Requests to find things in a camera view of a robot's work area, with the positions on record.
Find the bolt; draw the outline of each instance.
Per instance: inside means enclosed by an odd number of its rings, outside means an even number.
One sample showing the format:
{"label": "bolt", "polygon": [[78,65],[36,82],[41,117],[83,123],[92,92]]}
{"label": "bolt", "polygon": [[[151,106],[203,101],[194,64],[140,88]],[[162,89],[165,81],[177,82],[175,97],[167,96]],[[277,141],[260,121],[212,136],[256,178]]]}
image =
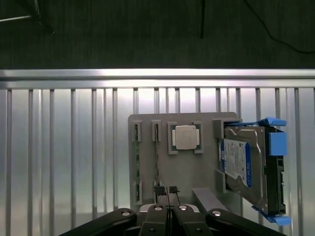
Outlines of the bolt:
{"label": "bolt", "polygon": [[187,206],[179,206],[178,207],[180,210],[186,210],[187,209]]}
{"label": "bolt", "polygon": [[221,216],[221,212],[214,210],[214,211],[212,211],[212,215]]}

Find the hard drive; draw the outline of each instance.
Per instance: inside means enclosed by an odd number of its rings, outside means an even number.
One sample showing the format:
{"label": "hard drive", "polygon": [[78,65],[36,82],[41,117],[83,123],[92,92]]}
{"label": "hard drive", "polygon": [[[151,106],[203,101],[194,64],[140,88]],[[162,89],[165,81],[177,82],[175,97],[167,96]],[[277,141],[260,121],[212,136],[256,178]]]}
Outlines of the hard drive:
{"label": "hard drive", "polygon": [[271,156],[270,126],[228,126],[220,143],[226,184],[267,215],[285,214],[283,156]]}

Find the floor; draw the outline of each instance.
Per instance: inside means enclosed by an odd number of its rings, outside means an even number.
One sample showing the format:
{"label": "floor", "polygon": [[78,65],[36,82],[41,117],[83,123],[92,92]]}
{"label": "floor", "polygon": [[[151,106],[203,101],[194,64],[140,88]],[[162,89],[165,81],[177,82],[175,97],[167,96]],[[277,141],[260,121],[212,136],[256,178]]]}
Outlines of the floor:
{"label": "floor", "polygon": [[[55,28],[0,23],[0,69],[30,68],[313,68],[315,54],[272,41],[243,0],[42,0]],[[270,32],[315,50],[315,1],[249,0]],[[0,18],[25,13],[0,0]]]}

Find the gray plastic tray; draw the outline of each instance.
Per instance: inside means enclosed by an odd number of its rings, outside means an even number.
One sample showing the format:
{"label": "gray plastic tray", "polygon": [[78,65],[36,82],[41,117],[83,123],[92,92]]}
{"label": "gray plastic tray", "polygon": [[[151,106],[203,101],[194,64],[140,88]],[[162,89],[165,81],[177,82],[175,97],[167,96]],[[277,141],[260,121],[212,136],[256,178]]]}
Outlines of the gray plastic tray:
{"label": "gray plastic tray", "polygon": [[[163,186],[177,186],[182,203],[195,204],[192,189],[208,187],[231,211],[240,213],[241,199],[224,191],[219,167],[219,140],[223,122],[238,121],[233,112],[131,115],[129,127],[130,202],[132,208],[154,202],[156,180],[155,124],[158,124],[159,176]],[[202,150],[170,151],[170,125],[201,125]],[[136,199],[135,125],[138,125],[140,199]]]}

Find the cable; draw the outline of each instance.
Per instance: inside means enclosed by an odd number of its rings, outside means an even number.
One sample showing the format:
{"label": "cable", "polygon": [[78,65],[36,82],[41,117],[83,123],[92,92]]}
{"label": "cable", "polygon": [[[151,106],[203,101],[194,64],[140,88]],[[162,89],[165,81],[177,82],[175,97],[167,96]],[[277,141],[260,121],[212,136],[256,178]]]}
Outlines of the cable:
{"label": "cable", "polygon": [[286,45],[287,47],[293,49],[294,51],[298,52],[298,53],[302,53],[302,54],[314,54],[315,51],[303,51],[303,50],[299,50],[297,48],[295,48],[294,46],[284,42],[284,41],[281,41],[280,39],[277,39],[275,38],[271,33],[270,33],[270,30],[268,29],[266,23],[260,18],[260,16],[255,12],[255,10],[252,8],[252,6],[248,3],[248,0],[243,0],[244,1],[244,4],[248,7],[248,9],[252,12],[252,14],[260,21],[260,23],[262,24],[262,26],[264,27],[265,31],[267,32],[268,36],[278,42],[278,43],[281,43],[283,45]]}
{"label": "cable", "polygon": [[168,208],[167,208],[167,219],[168,219],[168,236],[170,236],[171,232],[171,203],[169,201],[169,196],[168,196],[168,189],[166,187],[166,194],[167,194],[167,199],[168,199]]}

